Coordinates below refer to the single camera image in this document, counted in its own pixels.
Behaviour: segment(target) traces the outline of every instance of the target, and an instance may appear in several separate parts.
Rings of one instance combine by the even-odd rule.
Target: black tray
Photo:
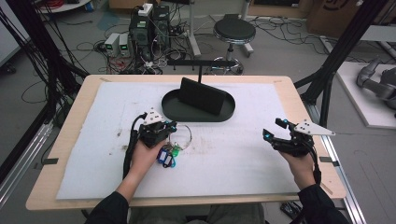
[[[184,122],[222,122],[229,119],[235,110],[235,100],[227,92],[223,107],[218,115],[186,105],[178,100],[179,90],[169,91],[163,97],[163,114],[174,121]]]

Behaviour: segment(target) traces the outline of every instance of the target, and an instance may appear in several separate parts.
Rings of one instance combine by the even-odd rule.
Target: concrete floor
[[[106,2],[92,13],[83,9],[59,13],[56,15],[60,23],[60,30],[64,39],[76,58],[81,59],[81,64],[91,74],[104,74],[105,61],[96,52],[77,50],[78,44],[83,42],[94,43],[104,40],[105,35],[112,32],[125,32],[129,24],[129,14],[117,13],[106,8]],[[82,22],[80,25],[67,25],[65,22]],[[196,27],[203,25],[197,34],[211,34],[214,22],[209,17],[198,17],[195,20]],[[297,21],[302,26],[289,25],[291,32],[300,32],[302,36],[310,35],[305,31],[304,21]],[[242,50],[236,49],[234,57],[239,59],[245,66],[246,75],[257,76],[288,76],[293,81],[300,80],[314,72],[326,60],[327,55],[321,43],[315,39],[308,39],[312,44],[295,45],[285,40],[274,37],[282,37],[279,27],[267,31],[257,29],[257,35],[251,42],[255,52],[247,58]],[[296,35],[287,33],[283,26],[285,36],[289,39]],[[59,39],[55,37],[59,49]],[[212,60],[226,53],[227,45],[217,40],[212,35],[198,35],[198,45],[203,54],[203,60]],[[351,56],[366,62],[380,55],[383,61],[388,61],[389,56],[382,50],[373,47],[375,43],[361,42],[351,52]],[[80,49],[88,48],[89,44],[80,46]],[[11,59],[17,68],[17,73],[2,74],[0,76],[0,162],[3,162],[8,153],[17,144],[25,130],[32,123],[43,103],[25,103],[21,96],[30,86],[39,81],[35,76],[33,66],[23,54],[19,52]],[[189,67],[165,67],[164,74],[197,74]],[[39,83],[29,89],[23,98],[26,101],[37,102],[45,98],[44,85]],[[332,137],[337,154],[340,158],[350,185],[361,206],[361,210],[367,223],[396,223],[396,177],[392,171],[396,168],[393,160],[396,158],[395,131],[366,128],[355,107],[347,97],[345,90],[335,78],[332,88],[331,107],[328,120],[328,128],[337,135]],[[53,139],[59,130],[54,130]],[[44,149],[50,145],[50,140],[43,146],[32,167],[27,171],[5,206],[0,210],[0,223],[82,223],[85,218],[79,210],[32,212],[25,208],[25,202],[38,177],[40,170],[34,165],[39,162]],[[194,208],[195,211],[205,211],[205,208]],[[279,211],[279,203],[266,203],[264,205],[266,219],[271,224],[288,223],[290,220]]]

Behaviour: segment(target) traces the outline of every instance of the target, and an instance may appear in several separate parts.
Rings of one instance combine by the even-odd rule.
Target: person
[[[153,148],[148,148],[140,140],[137,142],[128,175],[114,192],[93,208],[85,222],[86,224],[127,223],[129,203],[132,201],[139,183],[156,161],[157,154],[163,145],[164,142],[161,142]],[[286,153],[280,154],[289,163],[294,181],[301,190],[298,196],[304,207],[305,220],[309,224],[348,223],[346,218],[336,210],[334,203],[320,185],[315,183],[311,156],[295,158]],[[187,223],[187,220],[182,216],[174,216],[174,214],[168,212],[152,212],[153,209],[150,208],[134,208],[132,210],[133,223]],[[212,205],[206,221],[194,220],[189,224],[253,224],[264,222],[262,205],[260,203],[245,203]]]

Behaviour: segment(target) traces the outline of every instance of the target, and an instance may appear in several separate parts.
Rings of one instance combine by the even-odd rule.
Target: black sleeve
[[[312,185],[298,193],[303,204],[305,219],[309,224],[344,224],[348,223],[338,211],[332,200],[319,185]]]
[[[126,224],[128,208],[126,199],[114,191],[93,208],[85,224]]]

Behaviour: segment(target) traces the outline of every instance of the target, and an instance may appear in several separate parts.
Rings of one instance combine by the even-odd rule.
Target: chair
[[[244,45],[252,41],[256,34],[254,26],[247,21],[240,20],[236,17],[227,17],[226,15],[224,19],[215,23],[213,33],[219,40],[230,43],[226,57],[218,57],[215,61],[234,61],[236,65],[228,67],[211,67],[210,70],[212,74],[218,75],[218,71],[220,71],[223,75],[226,75],[227,73],[238,76],[243,75],[244,65],[233,58],[233,45]]]

